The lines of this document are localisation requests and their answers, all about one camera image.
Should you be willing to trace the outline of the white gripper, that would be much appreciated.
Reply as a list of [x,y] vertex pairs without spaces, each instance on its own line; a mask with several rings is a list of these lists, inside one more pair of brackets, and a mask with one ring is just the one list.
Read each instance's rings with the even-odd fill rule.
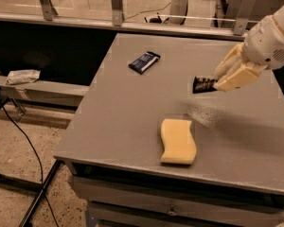
[[284,66],[284,15],[265,16],[249,31],[244,43],[229,51],[213,73],[218,79],[214,88],[228,92],[251,84],[267,66],[272,70]]

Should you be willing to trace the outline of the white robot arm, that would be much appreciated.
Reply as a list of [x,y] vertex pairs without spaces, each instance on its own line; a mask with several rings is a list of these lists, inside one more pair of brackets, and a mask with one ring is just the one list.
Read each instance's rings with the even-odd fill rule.
[[284,6],[265,16],[235,45],[214,71],[214,88],[231,91],[256,81],[266,70],[284,66]]

